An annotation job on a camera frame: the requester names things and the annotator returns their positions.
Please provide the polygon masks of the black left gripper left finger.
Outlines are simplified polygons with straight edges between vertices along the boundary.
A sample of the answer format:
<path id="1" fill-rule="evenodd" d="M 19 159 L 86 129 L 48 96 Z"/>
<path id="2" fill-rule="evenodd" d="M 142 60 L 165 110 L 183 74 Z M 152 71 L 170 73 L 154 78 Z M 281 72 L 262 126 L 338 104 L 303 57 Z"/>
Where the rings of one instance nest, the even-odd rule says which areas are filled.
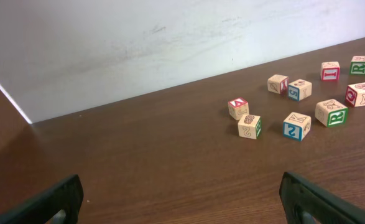
<path id="1" fill-rule="evenodd" d="M 0 224 L 77 223 L 83 196 L 79 176 L 71 175 L 22 204 L 0 214 Z"/>

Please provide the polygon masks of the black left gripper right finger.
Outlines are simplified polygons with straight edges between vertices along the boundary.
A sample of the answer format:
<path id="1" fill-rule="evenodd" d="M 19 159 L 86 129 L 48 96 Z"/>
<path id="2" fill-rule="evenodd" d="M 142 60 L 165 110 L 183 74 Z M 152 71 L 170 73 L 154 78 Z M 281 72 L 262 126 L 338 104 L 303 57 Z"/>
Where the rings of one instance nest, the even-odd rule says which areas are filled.
<path id="1" fill-rule="evenodd" d="M 364 210 L 293 172 L 283 174 L 279 196 L 288 224 L 365 224 Z"/>

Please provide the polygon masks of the wooden block red I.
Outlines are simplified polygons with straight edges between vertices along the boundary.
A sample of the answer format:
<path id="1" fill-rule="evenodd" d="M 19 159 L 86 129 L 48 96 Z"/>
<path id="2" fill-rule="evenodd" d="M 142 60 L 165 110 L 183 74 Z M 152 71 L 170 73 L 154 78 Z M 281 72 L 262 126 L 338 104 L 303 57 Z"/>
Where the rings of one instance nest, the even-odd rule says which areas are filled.
<path id="1" fill-rule="evenodd" d="M 337 81 L 340 78 L 339 62 L 322 62 L 320 78 L 322 81 Z"/>

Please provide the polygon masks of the wooden block green R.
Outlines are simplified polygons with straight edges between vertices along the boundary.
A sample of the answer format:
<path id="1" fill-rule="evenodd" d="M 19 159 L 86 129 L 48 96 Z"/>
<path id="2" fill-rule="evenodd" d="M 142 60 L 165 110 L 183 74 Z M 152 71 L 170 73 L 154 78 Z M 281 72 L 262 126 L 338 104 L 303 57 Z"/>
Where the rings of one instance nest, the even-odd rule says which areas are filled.
<path id="1" fill-rule="evenodd" d="M 353 56 L 349 67 L 350 75 L 365 75 L 365 56 Z"/>
<path id="2" fill-rule="evenodd" d="M 330 99 L 318 102 L 315 107 L 315 117 L 326 127 L 333 127 L 346 122 L 348 107 Z"/>

